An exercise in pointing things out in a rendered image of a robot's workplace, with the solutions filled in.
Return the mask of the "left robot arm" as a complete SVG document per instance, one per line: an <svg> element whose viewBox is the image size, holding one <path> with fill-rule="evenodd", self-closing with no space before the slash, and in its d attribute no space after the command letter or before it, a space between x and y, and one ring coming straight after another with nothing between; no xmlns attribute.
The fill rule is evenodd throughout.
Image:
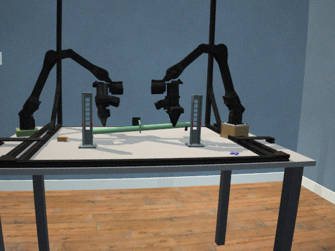
<svg viewBox="0 0 335 251"><path fill-rule="evenodd" d="M171 81L172 79L178 78L184 69L191 64L195 59L197 59L201 54L208 53L213 54L215 60L217 61L222 77L222 81L225 88L225 96L223 96L224 104L229 109L229 124L244 124L242 123L242 113L244 113L245 108L241 104L239 96L234 90L229 66L228 66L228 49L224 44L200 44L194 51L192 51L188 56L186 56L182 61L171 66L166 70L166 75L163 80L151 80L151 94L163 94L166 91L167 84L167 94L179 94L179 84L183 82L178 79L177 81ZM158 100L154 103L157 110L163 107L170 107L169 99L165 96L165 99ZM234 110L234 111L233 111Z"/></svg>

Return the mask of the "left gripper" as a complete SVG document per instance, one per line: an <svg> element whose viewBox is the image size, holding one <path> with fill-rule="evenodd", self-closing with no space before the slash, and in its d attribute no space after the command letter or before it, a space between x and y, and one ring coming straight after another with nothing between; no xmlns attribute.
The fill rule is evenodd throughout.
<svg viewBox="0 0 335 251"><path fill-rule="evenodd" d="M179 105L179 94L167 94L166 96L169 99L170 107L163 107L166 113L169 114L170 121L173 127L176 126L177 121L182 113L184 113L184 109Z"/></svg>

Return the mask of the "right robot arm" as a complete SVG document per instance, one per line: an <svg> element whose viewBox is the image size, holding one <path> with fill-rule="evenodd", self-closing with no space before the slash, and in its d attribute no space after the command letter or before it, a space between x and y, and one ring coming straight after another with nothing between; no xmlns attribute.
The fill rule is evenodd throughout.
<svg viewBox="0 0 335 251"><path fill-rule="evenodd" d="M41 104L41 101L39 101L39 96L48 78L50 70L54 67L58 60L65 59L63 57L70 57L75 62L88 69L100 81L107 81L107 83L110 83L107 84L104 82L95 81L93 83L93 87L96 87L96 92L106 91L110 92L112 95L123 95L124 88L122 82L112 82L109 78L108 72L105 69L92 64L91 62L74 52L72 49L60 51L49 50L45 54L43 68L40 72L34 89L25 104L23 105L23 109L18 113L20 118L20 130L35 129L35 119L32 115L36 110L39 109L39 105ZM110 91L108 90L108 87L110 87ZM114 107L119 106L119 97L110 95L108 95L108 97L109 105Z"/></svg>

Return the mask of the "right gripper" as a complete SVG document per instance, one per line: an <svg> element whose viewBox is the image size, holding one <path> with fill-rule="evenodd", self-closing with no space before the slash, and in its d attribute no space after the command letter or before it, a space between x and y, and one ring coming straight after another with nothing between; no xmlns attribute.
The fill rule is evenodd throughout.
<svg viewBox="0 0 335 251"><path fill-rule="evenodd" d="M110 117L110 110L106 109L106 107L109 107L109 97L107 94L108 92L106 91L99 91L95 96L95 103L98 109L97 114L99 114L98 117L104 127L106 126L107 118Z"/></svg>

